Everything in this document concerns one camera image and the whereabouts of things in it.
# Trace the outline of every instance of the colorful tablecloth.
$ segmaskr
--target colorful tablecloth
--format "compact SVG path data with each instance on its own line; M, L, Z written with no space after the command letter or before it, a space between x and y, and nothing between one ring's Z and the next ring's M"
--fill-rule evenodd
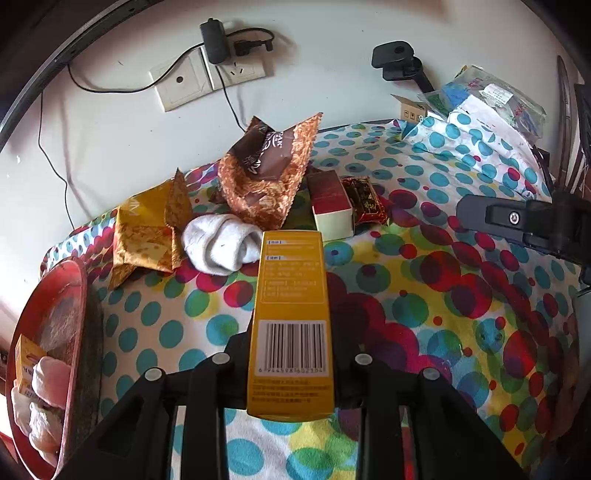
M539 463L552 420L578 269L462 229L454 211L466 194L519 198L516 189L545 189L510 143L463 115L453 127L427 118L403 142L388 125L318 135L313 165L371 177L392 217L389 226L325 244L332 322L393 368L439 369L529 470ZM216 172L214 164L187 174L196 214L227 211L212 202ZM138 270L108 291L115 213L53 247L41 267L69 255L88 266L105 313L102 416L146 369L192 368L245 330L258 268L215 277L185 260L172 275ZM312 227L304 184L286 228ZM183 417L180 411L174 434L175 478ZM358 427L357 411L284 424L226 410L230 477L353 479Z

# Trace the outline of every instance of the red and white box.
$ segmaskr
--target red and white box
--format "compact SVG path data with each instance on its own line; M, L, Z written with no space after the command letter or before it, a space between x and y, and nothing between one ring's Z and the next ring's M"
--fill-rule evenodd
M322 241L353 236L353 207L334 170L307 175L316 229Z

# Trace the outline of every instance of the yellow box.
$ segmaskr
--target yellow box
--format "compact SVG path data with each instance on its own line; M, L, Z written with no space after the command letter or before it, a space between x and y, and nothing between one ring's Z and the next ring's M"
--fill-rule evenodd
M14 361L17 376L18 392L34 400L40 400L33 391L31 383L33 381L33 367L39 363L39 360L47 355L47 352L30 341L24 335L18 338L14 349Z
M265 232L256 286L246 410L310 421L335 409L330 310L320 232Z

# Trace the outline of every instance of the barcode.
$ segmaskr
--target barcode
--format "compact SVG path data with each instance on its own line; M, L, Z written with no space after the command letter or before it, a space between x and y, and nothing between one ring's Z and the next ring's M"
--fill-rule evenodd
M257 340L257 375L328 375L325 321L261 320Z

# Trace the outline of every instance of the plastic package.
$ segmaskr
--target plastic package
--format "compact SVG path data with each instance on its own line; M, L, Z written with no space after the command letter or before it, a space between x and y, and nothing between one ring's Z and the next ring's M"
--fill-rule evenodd
M524 93L481 68L464 67L441 90L422 93L419 98L447 118L470 95L493 108L503 120L534 145L542 138L546 112Z
M52 407L66 409L70 365L50 356L44 356L33 368L31 382L37 396Z
M29 441L31 445L39 453L47 453L42 455L44 460L51 465L57 465L57 455L60 451L61 436L63 433L63 425L60 418L50 410L45 410L39 407L36 403L31 403L31 433L29 434Z
M18 392L18 387L14 385L10 391L12 399L12 411L14 412L14 423L21 429L23 435L27 437L31 433L29 422L31 421L31 399Z

